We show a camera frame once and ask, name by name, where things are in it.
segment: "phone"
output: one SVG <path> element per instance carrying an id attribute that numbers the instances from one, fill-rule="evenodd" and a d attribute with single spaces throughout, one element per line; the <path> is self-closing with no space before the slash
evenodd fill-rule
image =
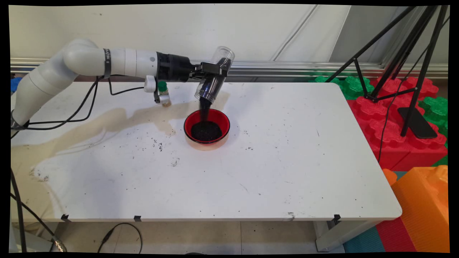
<path id="1" fill-rule="evenodd" d="M 406 119 L 406 115 L 408 114 L 409 107 L 401 107 L 398 109 L 400 115 L 402 115 L 403 119 Z M 413 132 L 413 134 L 419 139 L 433 139 L 436 138 L 438 135 L 429 125 L 429 123 L 422 117 L 419 110 L 416 108 L 413 110 L 413 114 L 408 121 L 408 126 Z"/>

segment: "floor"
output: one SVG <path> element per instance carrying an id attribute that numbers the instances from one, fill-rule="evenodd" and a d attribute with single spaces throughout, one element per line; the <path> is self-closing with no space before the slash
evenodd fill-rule
<path id="1" fill-rule="evenodd" d="M 69 252 L 97 252 L 117 223 L 60 223 L 56 235 Z M 317 253 L 312 222 L 133 222 L 142 233 L 142 253 L 303 254 Z M 129 225 L 116 227 L 101 252 L 138 253 L 140 238 Z M 329 253 L 344 253 L 339 246 Z"/>

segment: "bowl of black granules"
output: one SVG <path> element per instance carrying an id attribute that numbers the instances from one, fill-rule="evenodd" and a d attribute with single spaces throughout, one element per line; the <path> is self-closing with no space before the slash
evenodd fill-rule
<path id="1" fill-rule="evenodd" d="M 221 111 L 207 109 L 205 116 L 203 110 L 191 113 L 183 125 L 185 135 L 192 141 L 202 144 L 210 144 L 223 139 L 230 131 L 230 120 Z"/>

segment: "red bowl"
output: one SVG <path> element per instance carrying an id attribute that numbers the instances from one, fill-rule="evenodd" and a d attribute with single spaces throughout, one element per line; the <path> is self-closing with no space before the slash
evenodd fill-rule
<path id="1" fill-rule="evenodd" d="M 201 113 L 200 110 L 196 110 L 193 113 L 191 113 L 186 119 L 185 123 L 183 124 L 183 129 L 185 131 L 185 135 L 192 141 L 197 142 L 197 143 L 203 143 L 203 144 L 209 144 L 209 143 L 214 143 L 217 142 L 221 139 L 223 139 L 228 132 L 230 131 L 230 120 L 228 117 L 221 111 L 216 110 L 216 109 L 209 109 L 209 116 L 207 117 L 208 121 L 214 122 L 220 127 L 220 130 L 222 130 L 222 136 L 219 137 L 218 139 L 215 140 L 210 140 L 210 141 L 202 141 L 202 140 L 197 140 L 191 136 L 191 128 L 193 125 L 201 121 Z"/>

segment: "black granules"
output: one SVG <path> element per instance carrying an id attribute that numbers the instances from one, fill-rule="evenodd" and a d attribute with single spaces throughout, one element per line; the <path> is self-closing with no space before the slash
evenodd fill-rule
<path id="1" fill-rule="evenodd" d="M 201 121 L 207 121 L 209 116 L 209 108 L 212 105 L 208 99 L 200 97 L 199 98 L 199 110 L 201 111 Z"/>
<path id="2" fill-rule="evenodd" d="M 200 121 L 191 127 L 191 136 L 200 141 L 212 141 L 222 136 L 222 130 L 214 122 Z"/>

